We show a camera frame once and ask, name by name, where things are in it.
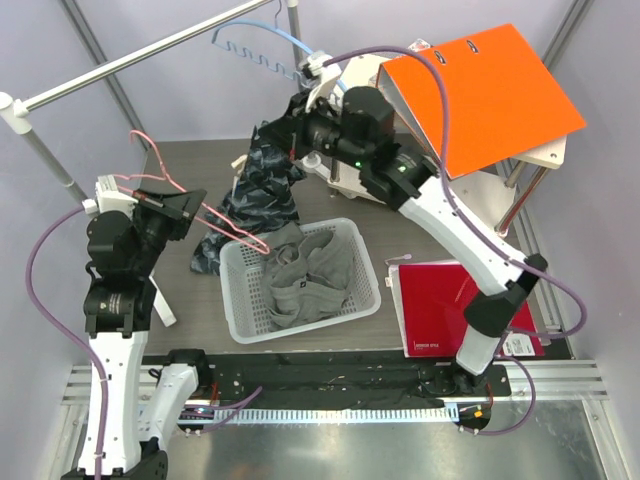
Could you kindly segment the dark patterned shark shorts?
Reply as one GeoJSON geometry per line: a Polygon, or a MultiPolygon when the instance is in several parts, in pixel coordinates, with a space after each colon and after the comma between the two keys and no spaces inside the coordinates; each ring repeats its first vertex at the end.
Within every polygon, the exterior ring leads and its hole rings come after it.
{"type": "Polygon", "coordinates": [[[283,150],[254,129],[239,179],[215,207],[224,217],[210,211],[204,213],[204,220],[212,226],[196,246],[190,270],[217,275],[221,249],[231,241],[228,235],[237,229],[259,235],[298,222],[292,188],[306,177],[306,172],[291,162],[283,150]]]}

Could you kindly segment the light blue hanger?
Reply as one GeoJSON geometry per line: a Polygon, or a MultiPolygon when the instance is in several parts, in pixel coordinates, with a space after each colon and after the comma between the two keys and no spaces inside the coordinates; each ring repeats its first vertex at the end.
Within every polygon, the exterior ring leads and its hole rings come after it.
{"type": "Polygon", "coordinates": [[[298,1],[275,1],[271,20],[242,18],[214,30],[211,44],[279,75],[297,87],[310,87],[301,63],[315,51],[302,41],[298,1]]]}

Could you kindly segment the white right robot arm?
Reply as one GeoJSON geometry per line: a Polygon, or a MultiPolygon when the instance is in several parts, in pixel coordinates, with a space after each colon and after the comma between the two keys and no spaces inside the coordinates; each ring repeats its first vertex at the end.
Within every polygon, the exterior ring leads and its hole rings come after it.
{"type": "Polygon", "coordinates": [[[258,132],[293,160],[317,152],[355,168],[371,196],[420,226],[466,269],[479,292],[464,310],[467,327],[451,380],[465,395],[483,388],[499,341],[546,260],[504,243],[457,203],[427,155],[396,141],[394,109],[373,87],[349,89],[341,110],[298,93],[280,118],[258,132]]]}

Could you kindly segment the grey shorts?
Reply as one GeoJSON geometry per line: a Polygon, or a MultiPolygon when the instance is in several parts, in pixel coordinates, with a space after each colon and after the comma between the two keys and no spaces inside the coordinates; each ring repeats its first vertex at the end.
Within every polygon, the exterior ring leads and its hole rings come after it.
{"type": "Polygon", "coordinates": [[[336,316],[350,295],[354,255],[331,230],[311,234],[291,222],[269,234],[261,291],[277,330],[336,316]]]}

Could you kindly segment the pink hanger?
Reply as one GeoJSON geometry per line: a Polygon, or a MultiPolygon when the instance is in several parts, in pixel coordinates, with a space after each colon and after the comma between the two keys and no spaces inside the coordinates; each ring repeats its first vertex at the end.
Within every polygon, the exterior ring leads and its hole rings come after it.
{"type": "MultiPolygon", "coordinates": [[[[129,136],[130,142],[133,142],[135,139],[142,139],[151,148],[152,152],[155,155],[157,163],[160,167],[160,174],[159,175],[152,175],[152,174],[145,174],[145,173],[138,173],[138,174],[131,174],[131,175],[113,174],[113,177],[115,179],[120,179],[123,181],[151,180],[155,182],[167,183],[179,193],[186,192],[186,189],[181,184],[176,182],[171,176],[171,174],[169,173],[169,170],[165,165],[164,159],[160,153],[158,146],[149,135],[147,135],[143,131],[132,129],[129,131],[128,136],[129,136]]],[[[199,216],[199,215],[195,217],[195,220],[197,222],[207,226],[209,229],[227,237],[230,240],[239,242],[240,244],[247,246],[248,248],[254,250],[255,252],[261,255],[267,255],[271,252],[270,247],[267,245],[265,241],[259,239],[257,236],[251,234],[250,232],[240,228],[230,218],[228,218],[218,210],[214,209],[206,202],[202,202],[200,206],[196,208],[197,212],[199,212],[200,210],[204,210],[206,213],[210,213],[211,215],[213,215],[216,219],[221,220],[222,223],[229,229],[225,230],[223,227],[217,226],[214,223],[206,220],[203,216],[199,216]]]]}

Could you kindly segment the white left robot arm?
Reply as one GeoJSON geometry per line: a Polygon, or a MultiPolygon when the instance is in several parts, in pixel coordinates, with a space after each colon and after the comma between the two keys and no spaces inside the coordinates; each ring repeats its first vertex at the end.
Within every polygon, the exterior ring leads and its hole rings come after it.
{"type": "Polygon", "coordinates": [[[189,398],[205,397],[213,375],[201,349],[173,350],[145,407],[140,369],[157,288],[154,267],[170,241],[188,233],[204,190],[136,190],[128,207],[98,213],[87,226],[85,330],[93,354],[86,437],[68,479],[163,479],[167,444],[189,398]]]}

